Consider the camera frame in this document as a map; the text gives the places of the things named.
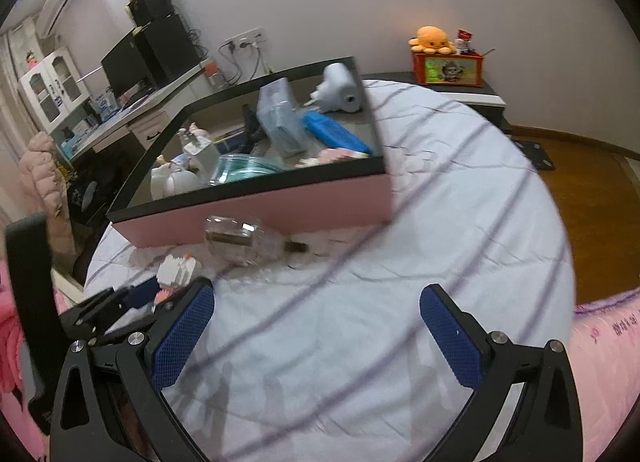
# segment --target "computer monitor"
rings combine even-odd
[[[148,86],[155,83],[131,33],[102,59],[102,68],[116,98],[140,81],[146,80]]]

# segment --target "textured blue pad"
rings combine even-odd
[[[213,315],[213,287],[204,285],[154,352],[151,382],[157,391],[174,384]]]
[[[420,295],[420,315],[458,382],[477,390],[484,377],[480,350],[431,287]]]
[[[130,309],[140,309],[156,297],[156,293],[160,290],[158,279],[156,277],[149,278],[146,282],[129,289],[127,296],[123,298],[123,302]]]

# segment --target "red sign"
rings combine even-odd
[[[463,31],[462,29],[458,29],[458,38],[460,40],[465,40],[465,42],[470,42],[472,37],[473,37],[473,35],[471,33],[467,33],[466,31]]]

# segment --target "white tablecloth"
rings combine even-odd
[[[420,86],[366,81],[395,192],[390,225],[296,238],[311,245],[216,284],[216,310],[164,395],[212,460],[421,461],[460,413],[458,385],[420,319],[439,283],[488,331],[567,342],[574,272],[545,184],[475,111]],[[86,294],[142,282],[164,254],[111,227]],[[481,451],[499,442],[516,391]]]

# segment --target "orange plush toy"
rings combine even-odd
[[[433,26],[424,26],[418,29],[418,37],[409,40],[413,52],[425,52],[426,54],[456,54],[456,48],[449,41],[447,33]]]

